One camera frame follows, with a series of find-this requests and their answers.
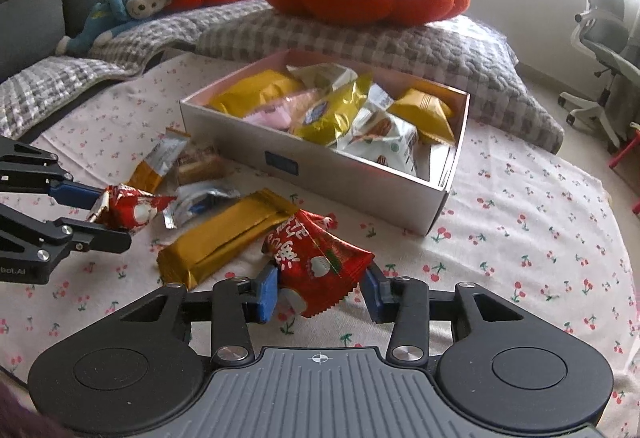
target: red snack wrapper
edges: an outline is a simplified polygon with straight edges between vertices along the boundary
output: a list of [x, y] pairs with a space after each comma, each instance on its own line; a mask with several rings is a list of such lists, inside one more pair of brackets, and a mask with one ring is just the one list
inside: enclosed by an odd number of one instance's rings
[[136, 233], [173, 200], [175, 196], [153, 195], [124, 184], [110, 185], [94, 204], [87, 221]]
[[280, 267], [278, 284], [291, 306], [313, 317], [353, 290], [375, 257], [325, 230], [331, 218], [299, 210], [264, 240]]

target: floor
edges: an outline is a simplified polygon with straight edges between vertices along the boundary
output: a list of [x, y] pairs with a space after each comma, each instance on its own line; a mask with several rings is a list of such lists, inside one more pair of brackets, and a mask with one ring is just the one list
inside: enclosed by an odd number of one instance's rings
[[629, 253], [636, 285], [640, 286], [640, 219], [631, 212], [631, 207], [640, 197], [640, 152], [625, 157], [615, 171], [609, 169], [610, 155], [604, 133], [580, 121], [576, 121], [573, 128], [568, 126], [568, 112], [558, 105], [558, 92], [530, 80], [525, 80], [525, 83], [530, 93], [564, 128], [559, 157], [599, 178], [609, 192], [610, 205]]

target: red chair leg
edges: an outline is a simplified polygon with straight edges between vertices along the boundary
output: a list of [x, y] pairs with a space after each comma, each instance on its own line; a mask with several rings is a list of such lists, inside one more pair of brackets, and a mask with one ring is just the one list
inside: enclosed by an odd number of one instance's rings
[[617, 154], [615, 154], [613, 158], [611, 158], [611, 160], [609, 160], [609, 167], [611, 169], [616, 167], [620, 163], [620, 160], [622, 160], [625, 157], [625, 155], [628, 152], [630, 152], [634, 147], [636, 147], [636, 145], [638, 144], [640, 144], [640, 131], [636, 131], [636, 136], [633, 138], [633, 140], [629, 142], [626, 145], [626, 147], [624, 147]]

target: white bed sheet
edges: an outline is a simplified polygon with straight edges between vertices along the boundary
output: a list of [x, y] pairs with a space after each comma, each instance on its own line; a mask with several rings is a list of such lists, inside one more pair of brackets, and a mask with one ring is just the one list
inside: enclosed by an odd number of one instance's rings
[[[166, 126], [181, 127], [177, 101], [239, 66], [191, 54], [175, 57], [90, 99], [34, 145], [59, 154], [77, 181], [126, 181]], [[640, 323], [628, 256], [599, 180], [470, 121], [453, 191], [434, 230], [422, 238], [264, 173], [233, 169], [230, 179], [241, 192], [269, 187], [301, 208], [334, 217], [335, 234], [374, 252], [385, 274], [411, 275], [441, 290], [475, 281], [596, 347], [615, 376], [599, 428], [609, 438], [636, 436]], [[1, 200], [38, 219], [84, 215], [43, 195]], [[123, 255], [74, 254], [48, 285], [1, 284], [0, 365], [26, 380], [47, 347], [156, 288], [156, 254], [174, 237], [158, 219]], [[256, 241], [199, 289], [231, 275], [255, 275], [264, 260]], [[370, 322], [358, 290], [315, 318], [278, 307], [271, 323], [252, 328], [258, 349], [378, 345], [384, 352], [389, 335], [389, 325]], [[434, 323], [431, 353], [449, 343], [448, 328]], [[192, 345], [209, 352], [203, 327], [194, 326]]]

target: white cardboard box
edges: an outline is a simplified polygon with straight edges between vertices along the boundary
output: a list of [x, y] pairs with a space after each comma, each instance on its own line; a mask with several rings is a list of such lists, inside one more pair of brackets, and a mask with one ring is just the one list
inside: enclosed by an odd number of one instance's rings
[[[371, 72], [374, 82], [391, 97], [397, 98], [407, 89], [416, 88], [436, 95], [449, 105], [454, 111], [449, 122], [458, 144], [439, 149], [442, 165], [437, 177], [432, 177], [432, 181], [416, 178], [288, 133], [245, 123], [205, 106], [213, 95], [263, 70], [286, 72], [287, 64], [306, 66], [329, 61], [353, 68], [358, 74]], [[323, 54], [287, 50], [249, 64], [186, 97], [180, 101], [180, 110], [185, 129], [193, 139], [215, 144], [224, 157], [425, 235], [449, 195], [464, 138], [468, 105], [469, 96], [465, 92], [409, 74]]]

